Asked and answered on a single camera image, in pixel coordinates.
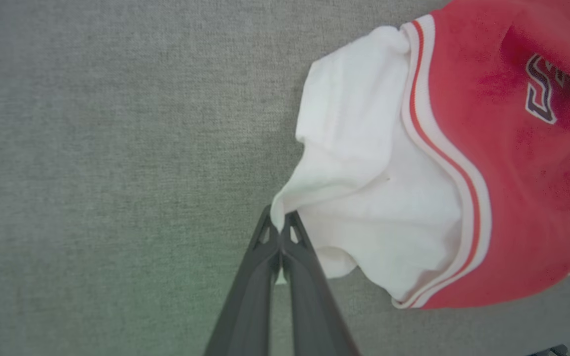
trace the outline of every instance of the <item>white t-shirt sleeve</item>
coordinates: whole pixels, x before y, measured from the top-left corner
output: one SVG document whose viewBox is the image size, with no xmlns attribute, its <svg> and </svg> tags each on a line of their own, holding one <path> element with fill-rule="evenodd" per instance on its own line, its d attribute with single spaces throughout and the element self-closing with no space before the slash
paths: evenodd
<svg viewBox="0 0 570 356">
<path fill-rule="evenodd" d="M 278 229 L 299 211 L 327 277 L 359 265 L 399 301 L 450 263 L 461 221 L 451 178 L 400 120 L 409 52 L 403 32 L 379 27 L 312 65 L 305 150 L 271 209 Z"/>
</svg>

